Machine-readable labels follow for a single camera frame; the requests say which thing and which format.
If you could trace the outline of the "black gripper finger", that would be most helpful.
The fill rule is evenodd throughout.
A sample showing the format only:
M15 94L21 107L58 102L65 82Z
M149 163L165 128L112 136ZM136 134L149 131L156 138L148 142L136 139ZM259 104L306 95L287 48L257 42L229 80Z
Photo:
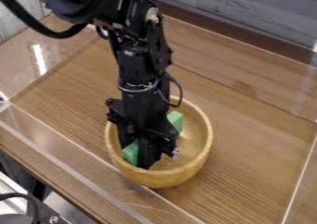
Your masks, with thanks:
M120 142L121 142L122 148L126 148L132 144L134 133L136 133L136 130L132 125L118 126L118 136L120 136Z
M138 167L150 169L161 160L158 144L148 138L140 139Z

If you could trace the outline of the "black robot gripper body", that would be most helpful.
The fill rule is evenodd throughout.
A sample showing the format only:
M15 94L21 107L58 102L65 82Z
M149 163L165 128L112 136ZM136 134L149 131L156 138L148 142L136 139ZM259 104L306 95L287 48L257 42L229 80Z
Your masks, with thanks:
M176 156L177 139L180 132L168 119L172 107L180 104L172 103L169 88L154 90L124 91L124 98L110 98L106 101L109 107L109 121L116 125L132 125L134 127L134 139L148 138L158 144L161 155Z

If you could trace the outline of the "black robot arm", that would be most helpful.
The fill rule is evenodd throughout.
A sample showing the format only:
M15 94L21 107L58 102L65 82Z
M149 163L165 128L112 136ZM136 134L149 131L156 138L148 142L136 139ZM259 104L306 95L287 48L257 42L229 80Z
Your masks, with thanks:
M120 65L120 99L110 98L109 121L121 146L138 145L137 166L149 169L177 151L180 133L168 119L168 68L173 49L165 39L164 16L156 0L45 0L54 14L74 24L92 23L109 33Z

